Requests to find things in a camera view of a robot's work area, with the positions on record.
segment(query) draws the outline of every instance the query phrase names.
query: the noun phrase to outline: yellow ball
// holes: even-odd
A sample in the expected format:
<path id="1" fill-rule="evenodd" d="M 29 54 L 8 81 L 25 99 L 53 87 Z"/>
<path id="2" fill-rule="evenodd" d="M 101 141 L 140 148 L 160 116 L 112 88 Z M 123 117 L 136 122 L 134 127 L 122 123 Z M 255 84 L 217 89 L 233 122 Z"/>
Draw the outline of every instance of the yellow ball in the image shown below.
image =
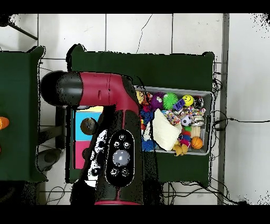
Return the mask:
<path id="1" fill-rule="evenodd" d="M 185 101 L 185 106 L 186 107 L 191 106 L 193 104 L 193 102 L 194 102 L 193 96 L 191 96 L 191 95 L 184 95 L 182 97 L 182 99 Z"/>
<path id="2" fill-rule="evenodd" d="M 137 99 L 139 101 L 139 104 L 141 104 L 144 100 L 144 92 L 136 91 Z"/>

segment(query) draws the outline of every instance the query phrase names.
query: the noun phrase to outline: gray plastic bin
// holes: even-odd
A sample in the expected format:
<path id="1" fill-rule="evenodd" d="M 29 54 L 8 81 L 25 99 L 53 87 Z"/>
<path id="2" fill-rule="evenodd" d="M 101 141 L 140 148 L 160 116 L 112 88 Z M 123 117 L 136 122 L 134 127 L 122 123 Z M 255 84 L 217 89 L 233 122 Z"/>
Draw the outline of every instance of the gray plastic bin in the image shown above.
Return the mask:
<path id="1" fill-rule="evenodd" d="M 189 155 L 207 155 L 211 148 L 211 132 L 213 127 L 213 114 L 214 114 L 214 95 L 212 92 L 208 91 L 195 91 L 195 90 L 183 90 L 183 89 L 169 89 L 169 88 L 159 88 L 159 87 L 144 87 L 145 91 L 154 94 L 156 92 L 173 92 L 178 98 L 182 98 L 184 95 L 201 96 L 204 99 L 204 108 L 206 112 L 204 114 L 205 124 L 201 126 L 200 138 L 203 142 L 203 147 L 199 150 L 190 147 L 187 154 Z M 135 90 L 144 91 L 141 87 L 136 87 Z M 165 151 L 159 147 L 156 148 L 156 152 L 159 153 L 174 153 L 174 151 Z"/>

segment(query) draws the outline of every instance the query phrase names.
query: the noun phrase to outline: orange ball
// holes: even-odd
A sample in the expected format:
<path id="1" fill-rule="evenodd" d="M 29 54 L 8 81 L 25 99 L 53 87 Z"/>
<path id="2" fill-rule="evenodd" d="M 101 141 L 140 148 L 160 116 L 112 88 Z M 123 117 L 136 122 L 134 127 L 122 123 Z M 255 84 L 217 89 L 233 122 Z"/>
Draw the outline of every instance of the orange ball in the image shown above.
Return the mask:
<path id="1" fill-rule="evenodd" d="M 191 140 L 191 147 L 199 150 L 203 146 L 203 140 L 201 140 L 199 137 L 193 137 Z"/>

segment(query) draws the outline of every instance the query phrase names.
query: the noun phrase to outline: table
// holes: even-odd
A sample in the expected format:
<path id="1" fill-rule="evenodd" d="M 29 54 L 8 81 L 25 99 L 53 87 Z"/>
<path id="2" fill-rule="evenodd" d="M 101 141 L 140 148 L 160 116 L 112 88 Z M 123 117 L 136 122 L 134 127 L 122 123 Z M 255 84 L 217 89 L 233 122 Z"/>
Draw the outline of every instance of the table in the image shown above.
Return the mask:
<path id="1" fill-rule="evenodd" d="M 163 87 L 187 90 L 212 91 L 214 54 L 123 54 L 113 52 L 86 52 L 82 45 L 74 45 L 67 54 L 68 69 L 118 73 L 131 76 L 133 84 L 141 82 L 149 87 Z M 73 110 L 67 111 L 69 120 Z M 67 124 L 71 136 L 74 131 L 73 119 Z M 79 178 L 80 169 L 72 167 L 73 138 L 67 142 L 66 181 L 73 183 Z M 153 159 L 153 152 L 143 152 L 144 174 L 151 173 L 153 167 L 146 160 Z M 205 156 L 157 153 L 158 177 L 160 182 L 199 181 L 204 186 L 209 183 L 209 154 Z"/>

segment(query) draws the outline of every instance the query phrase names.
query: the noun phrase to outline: green table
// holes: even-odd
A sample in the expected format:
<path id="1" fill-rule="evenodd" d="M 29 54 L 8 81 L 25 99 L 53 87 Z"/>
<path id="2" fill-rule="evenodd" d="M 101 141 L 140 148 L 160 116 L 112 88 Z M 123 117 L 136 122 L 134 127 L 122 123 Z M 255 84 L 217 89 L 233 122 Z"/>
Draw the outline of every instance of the green table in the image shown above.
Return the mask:
<path id="1" fill-rule="evenodd" d="M 0 130 L 0 180 L 41 182 L 36 168 L 38 145 L 38 62 L 44 48 L 0 52 L 0 116 L 9 126 Z"/>
<path id="2" fill-rule="evenodd" d="M 78 44 L 69 50 L 67 61 L 69 70 L 125 74 L 131 76 L 133 84 L 138 86 L 141 85 L 141 79 L 149 87 L 212 91 L 212 52 L 203 55 L 86 52 Z M 72 158 L 72 154 L 71 148 L 68 159 Z M 148 157 L 153 152 L 143 154 Z M 157 153 L 157 160 L 160 182 L 199 181 L 208 185 L 209 155 L 175 157 L 169 153 Z M 74 182 L 78 179 L 80 170 L 72 168 L 72 160 L 69 169 L 66 180 Z"/>

